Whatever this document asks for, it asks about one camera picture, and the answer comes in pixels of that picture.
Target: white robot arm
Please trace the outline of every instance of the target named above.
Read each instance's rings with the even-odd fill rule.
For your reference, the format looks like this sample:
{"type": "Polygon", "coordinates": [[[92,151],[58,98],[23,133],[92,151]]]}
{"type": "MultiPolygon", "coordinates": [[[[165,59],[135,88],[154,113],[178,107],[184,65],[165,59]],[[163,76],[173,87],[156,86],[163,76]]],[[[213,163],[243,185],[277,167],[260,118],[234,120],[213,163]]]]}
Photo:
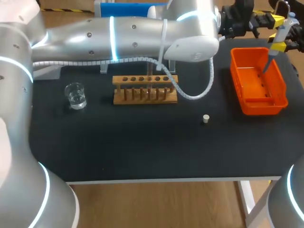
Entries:
{"type": "Polygon", "coordinates": [[[33,62],[159,56],[203,61],[219,48],[218,19],[212,0],[176,0],[163,19],[93,18],[46,29],[35,0],[0,0],[0,226],[78,223],[76,195],[29,148],[33,62]]]}

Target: small white cap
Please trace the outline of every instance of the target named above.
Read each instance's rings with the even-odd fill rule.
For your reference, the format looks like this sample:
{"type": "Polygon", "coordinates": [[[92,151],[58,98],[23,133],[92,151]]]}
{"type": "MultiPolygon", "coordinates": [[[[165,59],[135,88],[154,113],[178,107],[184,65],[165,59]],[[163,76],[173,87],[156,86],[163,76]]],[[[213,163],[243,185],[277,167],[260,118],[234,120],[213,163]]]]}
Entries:
{"type": "Polygon", "coordinates": [[[205,124],[208,123],[209,119],[210,119],[209,115],[204,115],[203,116],[203,121],[204,121],[205,124]]]}

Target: black table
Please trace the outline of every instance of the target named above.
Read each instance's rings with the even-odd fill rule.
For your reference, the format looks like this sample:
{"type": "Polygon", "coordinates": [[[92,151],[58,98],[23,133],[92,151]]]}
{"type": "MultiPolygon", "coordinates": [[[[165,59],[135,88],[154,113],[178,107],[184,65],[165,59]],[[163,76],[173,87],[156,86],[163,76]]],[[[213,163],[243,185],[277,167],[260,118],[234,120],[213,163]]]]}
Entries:
{"type": "MultiPolygon", "coordinates": [[[[303,154],[304,91],[287,56],[277,64],[289,105],[277,116],[245,116],[230,74],[230,50],[265,40],[221,42],[206,97],[178,104],[113,105],[113,75],[142,75],[144,63],[65,67],[61,78],[34,83],[30,146],[36,159],[67,182],[142,179],[277,177],[303,154]],[[85,86],[87,107],[71,111],[64,88],[85,86]],[[210,115],[207,125],[202,116],[210,115]]],[[[177,63],[180,86],[196,95],[209,80],[208,62],[177,63]]]]}

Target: orange plastic tray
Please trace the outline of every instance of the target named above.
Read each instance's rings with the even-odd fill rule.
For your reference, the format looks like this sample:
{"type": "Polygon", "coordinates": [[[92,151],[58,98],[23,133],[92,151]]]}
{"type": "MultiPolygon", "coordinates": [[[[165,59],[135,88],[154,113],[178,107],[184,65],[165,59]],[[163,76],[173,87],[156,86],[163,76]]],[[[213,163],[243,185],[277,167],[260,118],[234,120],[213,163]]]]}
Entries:
{"type": "Polygon", "coordinates": [[[273,60],[265,74],[268,48],[231,50],[231,74],[238,101],[246,115],[276,115],[287,107],[286,84],[273,60]]]}

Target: white spiral cable wrap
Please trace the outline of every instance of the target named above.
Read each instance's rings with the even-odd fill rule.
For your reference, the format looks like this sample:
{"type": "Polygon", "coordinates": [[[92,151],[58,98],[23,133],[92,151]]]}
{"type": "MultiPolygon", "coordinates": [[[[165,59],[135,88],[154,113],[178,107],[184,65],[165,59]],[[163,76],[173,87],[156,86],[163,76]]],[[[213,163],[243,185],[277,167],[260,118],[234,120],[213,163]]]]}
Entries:
{"type": "MultiPolygon", "coordinates": [[[[225,37],[222,36],[218,40],[221,42],[224,40],[225,37]]],[[[103,60],[103,61],[85,61],[85,62],[71,62],[71,61],[41,61],[33,63],[33,67],[48,67],[48,66],[99,66],[101,64],[115,64],[115,63],[130,63],[130,62],[150,62],[154,63],[156,65],[160,65],[159,62],[153,58],[148,57],[133,57],[133,58],[121,58],[118,60],[103,60]]],[[[167,69],[167,67],[164,64],[160,65],[162,67],[162,70],[166,73],[168,78],[171,80],[172,84],[176,88],[176,91],[183,97],[185,97],[188,100],[198,100],[204,97],[211,89],[214,79],[214,66],[213,66],[213,58],[209,60],[209,68],[210,68],[210,79],[207,88],[204,92],[202,92],[199,95],[191,96],[186,94],[180,86],[175,82],[174,78],[172,77],[172,74],[167,69]]]]}

